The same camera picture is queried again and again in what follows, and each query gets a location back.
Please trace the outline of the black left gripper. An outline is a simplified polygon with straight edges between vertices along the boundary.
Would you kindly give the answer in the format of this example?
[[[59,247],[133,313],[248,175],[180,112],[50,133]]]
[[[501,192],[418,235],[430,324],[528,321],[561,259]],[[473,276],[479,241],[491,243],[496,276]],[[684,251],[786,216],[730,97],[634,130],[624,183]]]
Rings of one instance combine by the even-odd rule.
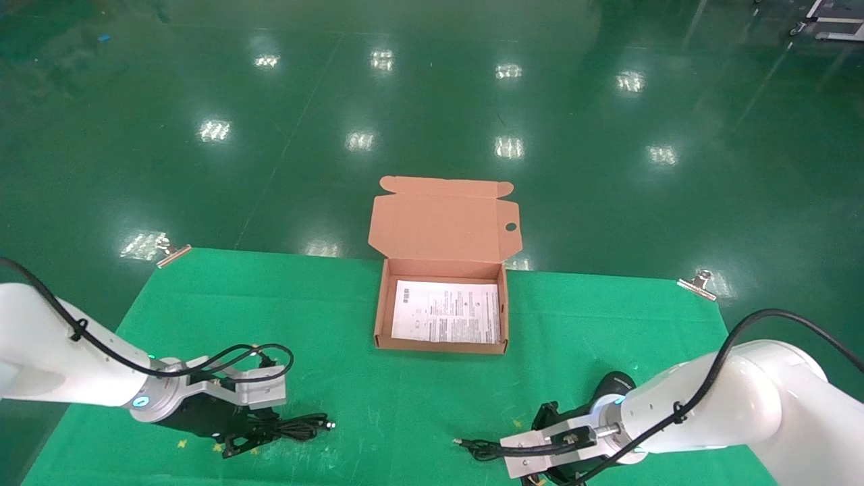
[[[268,444],[268,434],[283,434],[286,421],[271,407],[237,406],[216,397],[188,397],[161,421],[165,428],[222,441],[229,459]]]

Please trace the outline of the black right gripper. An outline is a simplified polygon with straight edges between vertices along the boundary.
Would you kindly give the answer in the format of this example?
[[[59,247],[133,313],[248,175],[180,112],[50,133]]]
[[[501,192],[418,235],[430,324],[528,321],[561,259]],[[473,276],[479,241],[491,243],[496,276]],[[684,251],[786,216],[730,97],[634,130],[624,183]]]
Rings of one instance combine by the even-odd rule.
[[[558,424],[559,422],[564,422],[568,419],[588,415],[591,411],[590,404],[582,405],[580,407],[577,407],[577,409],[568,412],[559,412],[558,406],[559,404],[557,402],[547,402],[543,405],[540,405],[537,414],[532,421],[532,430],[540,431],[548,427],[552,427],[552,425]],[[526,475],[522,478],[522,484],[528,486],[544,486],[550,485],[550,480],[553,484],[556,485],[571,485],[574,480],[577,480],[577,478],[580,478],[581,476],[589,473],[593,470],[593,468],[599,466],[600,464],[602,464],[602,462],[608,459],[607,455],[604,454],[594,456],[593,458],[587,458],[585,450],[589,448],[589,446],[595,446],[595,441],[589,439],[586,428],[582,428],[576,433],[558,434],[553,437],[552,442],[568,443],[568,440],[566,439],[568,435],[574,436],[572,442],[576,446],[578,446],[579,456],[581,460],[576,462],[568,462],[567,464],[560,464],[558,466],[550,468],[546,472],[538,472]]]

